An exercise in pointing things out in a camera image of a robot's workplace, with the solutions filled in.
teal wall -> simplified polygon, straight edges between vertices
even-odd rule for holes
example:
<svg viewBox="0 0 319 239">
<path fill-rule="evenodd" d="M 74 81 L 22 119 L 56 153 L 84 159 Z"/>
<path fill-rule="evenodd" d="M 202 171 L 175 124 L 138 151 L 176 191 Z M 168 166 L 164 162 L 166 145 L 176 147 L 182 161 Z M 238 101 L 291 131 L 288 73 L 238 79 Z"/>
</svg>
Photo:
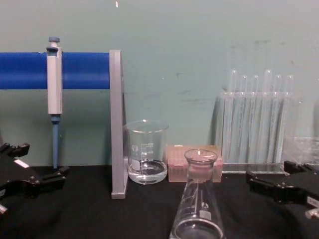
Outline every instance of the teal wall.
<svg viewBox="0 0 319 239">
<path fill-rule="evenodd" d="M 295 76 L 297 134 L 313 136 L 318 8 L 317 0 L 2 0 L 0 51 L 43 52 L 52 35 L 68 52 L 121 49 L 128 121 L 166 120 L 174 144 L 211 142 L 215 99 L 232 68 L 271 68 Z M 109 93 L 66 91 L 64 100 L 61 163 L 109 163 Z M 45 91 L 0 91 L 0 103 L 2 139 L 30 142 L 26 161 L 50 164 Z"/>
</svg>

